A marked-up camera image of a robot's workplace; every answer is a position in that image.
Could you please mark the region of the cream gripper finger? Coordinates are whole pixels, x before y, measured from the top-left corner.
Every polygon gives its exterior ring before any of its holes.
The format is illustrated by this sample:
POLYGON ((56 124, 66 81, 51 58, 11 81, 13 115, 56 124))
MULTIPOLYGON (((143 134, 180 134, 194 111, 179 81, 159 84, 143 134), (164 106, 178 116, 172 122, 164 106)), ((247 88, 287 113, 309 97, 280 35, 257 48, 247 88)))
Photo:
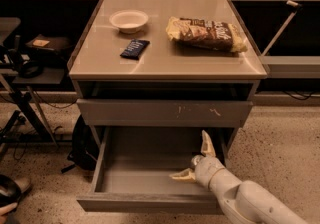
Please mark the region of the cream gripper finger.
POLYGON ((191 168, 184 169, 180 172, 173 173, 169 175, 170 178, 176 181, 182 181, 182 182, 195 182, 195 172, 191 168))
POLYGON ((212 144, 211 137, 205 130, 202 131, 201 153, 204 156, 211 156, 211 157, 216 156, 216 152, 212 144))

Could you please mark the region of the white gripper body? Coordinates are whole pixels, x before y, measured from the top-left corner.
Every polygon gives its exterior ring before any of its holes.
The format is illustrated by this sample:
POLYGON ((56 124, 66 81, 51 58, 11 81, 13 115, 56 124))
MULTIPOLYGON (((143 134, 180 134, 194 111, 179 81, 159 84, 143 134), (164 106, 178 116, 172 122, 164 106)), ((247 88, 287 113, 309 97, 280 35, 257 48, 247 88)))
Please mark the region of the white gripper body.
POLYGON ((224 165, 218 158, 211 156, 196 156, 195 160, 195 179, 208 189, 211 179, 218 171, 224 169, 224 165))

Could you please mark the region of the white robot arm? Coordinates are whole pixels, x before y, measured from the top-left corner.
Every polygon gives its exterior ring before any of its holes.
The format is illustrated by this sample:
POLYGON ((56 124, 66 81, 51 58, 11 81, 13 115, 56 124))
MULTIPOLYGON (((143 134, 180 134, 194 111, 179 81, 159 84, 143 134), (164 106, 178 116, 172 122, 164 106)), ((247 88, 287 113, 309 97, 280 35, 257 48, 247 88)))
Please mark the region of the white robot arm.
POLYGON ((208 189, 233 224, 308 224, 261 185, 232 174, 217 158, 206 131, 202 131, 201 154, 194 156, 191 164, 170 177, 208 189))

